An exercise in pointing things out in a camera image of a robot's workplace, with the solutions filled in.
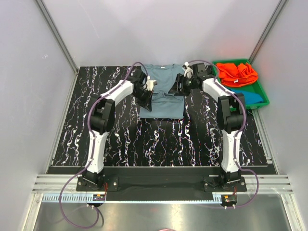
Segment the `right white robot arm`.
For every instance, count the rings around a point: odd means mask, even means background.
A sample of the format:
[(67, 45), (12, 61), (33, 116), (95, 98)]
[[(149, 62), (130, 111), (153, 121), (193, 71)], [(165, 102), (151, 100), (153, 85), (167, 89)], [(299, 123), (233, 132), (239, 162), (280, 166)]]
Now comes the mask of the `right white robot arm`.
[(210, 68), (204, 62), (185, 62), (182, 68), (184, 73), (177, 74), (169, 93), (188, 96), (193, 89), (200, 89), (217, 103), (217, 124), (223, 135), (223, 158), (218, 176), (212, 180), (205, 178), (204, 184), (211, 189), (233, 191), (241, 184), (239, 156), (240, 139), (246, 125), (245, 97), (223, 86), (217, 76), (209, 73)]

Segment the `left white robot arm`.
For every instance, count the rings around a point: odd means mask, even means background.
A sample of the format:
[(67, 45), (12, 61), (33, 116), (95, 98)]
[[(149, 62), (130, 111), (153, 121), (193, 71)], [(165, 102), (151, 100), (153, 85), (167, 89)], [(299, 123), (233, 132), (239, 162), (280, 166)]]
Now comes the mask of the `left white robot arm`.
[(87, 118), (90, 135), (89, 153), (85, 168), (79, 172), (78, 186), (94, 191), (107, 188), (103, 173), (104, 151), (107, 137), (115, 123), (115, 107), (127, 96), (132, 95), (139, 106), (151, 111), (156, 85), (156, 80), (136, 69), (109, 91), (92, 97), (93, 105)]

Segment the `grey-blue t shirt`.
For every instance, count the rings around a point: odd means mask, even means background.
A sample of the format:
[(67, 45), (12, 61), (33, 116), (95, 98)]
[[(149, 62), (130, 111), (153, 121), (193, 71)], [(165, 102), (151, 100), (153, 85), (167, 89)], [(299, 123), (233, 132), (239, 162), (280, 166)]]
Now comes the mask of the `grey-blue t shirt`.
[(184, 97), (175, 96), (169, 90), (176, 82), (177, 74), (183, 74), (184, 70), (179, 64), (157, 66), (146, 64), (141, 68), (147, 71), (152, 80), (157, 81), (152, 96), (152, 110), (140, 108), (140, 118), (146, 119), (183, 119)]

